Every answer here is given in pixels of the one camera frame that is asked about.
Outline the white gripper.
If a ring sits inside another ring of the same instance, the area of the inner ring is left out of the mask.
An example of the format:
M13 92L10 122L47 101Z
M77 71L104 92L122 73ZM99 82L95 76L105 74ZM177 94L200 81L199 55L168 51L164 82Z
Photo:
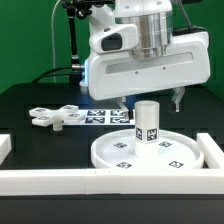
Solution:
M95 100L118 98L124 119L132 120L125 96L174 88L172 102L179 112L184 87L210 77L208 46L209 34L204 31L175 36L166 54L157 58L134 60L129 51L91 53L85 65L89 94Z

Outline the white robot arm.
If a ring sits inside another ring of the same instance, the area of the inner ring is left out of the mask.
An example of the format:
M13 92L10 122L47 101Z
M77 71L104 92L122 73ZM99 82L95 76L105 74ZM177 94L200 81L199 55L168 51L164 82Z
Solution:
M90 7L90 55L85 81L95 100L113 99L125 113L125 100L159 90L175 91L178 103L189 85L210 76L209 34L195 27L175 35L174 0L115 0L115 7Z

